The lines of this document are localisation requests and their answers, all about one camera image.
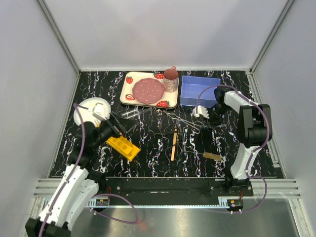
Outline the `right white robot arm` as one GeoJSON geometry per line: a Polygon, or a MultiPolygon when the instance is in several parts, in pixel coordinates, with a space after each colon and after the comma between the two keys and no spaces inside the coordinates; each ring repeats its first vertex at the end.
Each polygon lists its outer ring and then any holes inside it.
{"type": "Polygon", "coordinates": [[[219,123],[221,116],[227,111],[238,114],[236,138],[239,149],[224,181],[225,192],[235,196],[250,185],[251,167],[258,153],[272,139],[271,108],[268,104],[255,103],[228,85],[209,86],[201,94],[211,88],[214,88],[217,101],[210,109],[209,119],[212,122],[219,123]]]}

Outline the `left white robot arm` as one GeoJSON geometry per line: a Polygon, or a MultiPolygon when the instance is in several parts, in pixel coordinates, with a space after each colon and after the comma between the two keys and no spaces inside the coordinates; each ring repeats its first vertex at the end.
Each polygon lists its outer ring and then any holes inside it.
{"type": "Polygon", "coordinates": [[[49,203],[35,218],[29,218],[25,230],[29,237],[69,237],[73,226],[94,196],[107,188],[102,173],[94,171],[97,150],[109,138],[119,138],[133,127],[128,120],[111,112],[110,117],[96,127],[82,121],[79,142],[74,157],[66,166],[64,176],[49,203]]]}

